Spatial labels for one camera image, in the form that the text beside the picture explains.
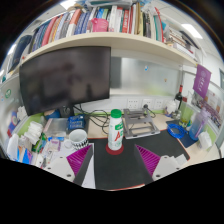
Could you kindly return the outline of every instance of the bookshelf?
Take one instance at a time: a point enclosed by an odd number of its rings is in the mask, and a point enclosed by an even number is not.
[[[169,59],[180,65],[197,66],[196,61],[190,56],[162,42],[138,35],[114,32],[85,33],[56,40],[28,54],[22,60],[22,63],[50,51],[79,46],[107,46],[114,49],[137,51]],[[19,66],[17,66],[13,74],[18,72]]]

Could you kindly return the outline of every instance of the poster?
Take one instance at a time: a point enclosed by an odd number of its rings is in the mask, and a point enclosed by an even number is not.
[[[204,99],[194,92],[191,103],[198,108],[205,107],[210,113],[210,119],[220,129],[224,117],[224,102],[211,90],[208,90]]]
[[[203,99],[208,91],[208,85],[211,78],[211,72],[204,68],[202,65],[197,66],[196,78],[194,81],[193,89]]]

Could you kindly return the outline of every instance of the label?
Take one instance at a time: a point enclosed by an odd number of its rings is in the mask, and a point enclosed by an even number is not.
[[[11,96],[11,89],[8,89],[8,90],[5,92],[5,98],[8,99],[10,96]]]
[[[108,146],[111,150],[119,150],[122,146],[123,123],[110,124],[108,135]]]
[[[180,86],[179,92],[182,93],[183,86]]]
[[[121,121],[120,124],[115,125],[115,130],[120,130],[120,129],[123,129],[123,123],[122,123],[122,121]]]
[[[178,109],[179,108],[179,105],[180,105],[180,101],[175,99],[175,103],[176,103],[177,109]]]

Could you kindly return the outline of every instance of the white wall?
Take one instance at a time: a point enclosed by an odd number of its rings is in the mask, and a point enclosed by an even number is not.
[[[217,58],[210,53],[206,53],[207,57],[203,56],[201,51],[197,50],[198,56],[201,60],[201,65],[207,68],[211,73],[211,80],[216,85],[220,86],[220,71],[224,70],[224,64],[221,58]]]

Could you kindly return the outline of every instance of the green lid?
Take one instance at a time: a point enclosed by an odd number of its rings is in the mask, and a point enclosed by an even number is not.
[[[121,117],[121,111],[118,109],[114,109],[111,111],[111,117],[113,118],[120,118]]]

